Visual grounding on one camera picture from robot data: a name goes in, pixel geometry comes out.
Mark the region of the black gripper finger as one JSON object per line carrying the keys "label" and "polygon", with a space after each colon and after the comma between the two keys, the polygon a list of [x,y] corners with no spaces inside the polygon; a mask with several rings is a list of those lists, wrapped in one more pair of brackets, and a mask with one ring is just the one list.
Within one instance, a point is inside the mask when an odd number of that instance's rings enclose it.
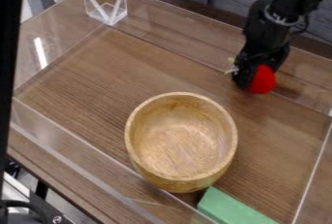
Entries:
{"label": "black gripper finger", "polygon": [[258,64],[248,60],[235,61],[231,66],[231,80],[240,90],[247,90],[258,70]]}

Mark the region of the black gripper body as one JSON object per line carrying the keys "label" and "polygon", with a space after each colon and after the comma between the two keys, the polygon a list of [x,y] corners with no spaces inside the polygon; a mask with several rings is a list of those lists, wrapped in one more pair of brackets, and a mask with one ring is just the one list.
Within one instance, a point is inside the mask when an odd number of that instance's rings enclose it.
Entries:
{"label": "black gripper body", "polygon": [[287,43],[275,48],[265,48],[261,43],[246,41],[239,53],[235,55],[234,67],[236,72],[255,68],[261,64],[267,65],[275,72],[289,55],[289,51],[290,46]]}

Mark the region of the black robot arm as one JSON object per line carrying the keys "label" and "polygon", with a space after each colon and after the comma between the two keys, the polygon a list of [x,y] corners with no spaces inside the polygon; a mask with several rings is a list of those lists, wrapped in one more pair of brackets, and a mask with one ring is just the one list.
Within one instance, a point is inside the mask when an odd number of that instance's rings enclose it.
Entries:
{"label": "black robot arm", "polygon": [[289,55],[291,37],[309,27],[310,13],[321,0],[257,0],[248,9],[242,34],[243,47],[230,68],[236,87],[254,94],[269,93],[275,72]]}

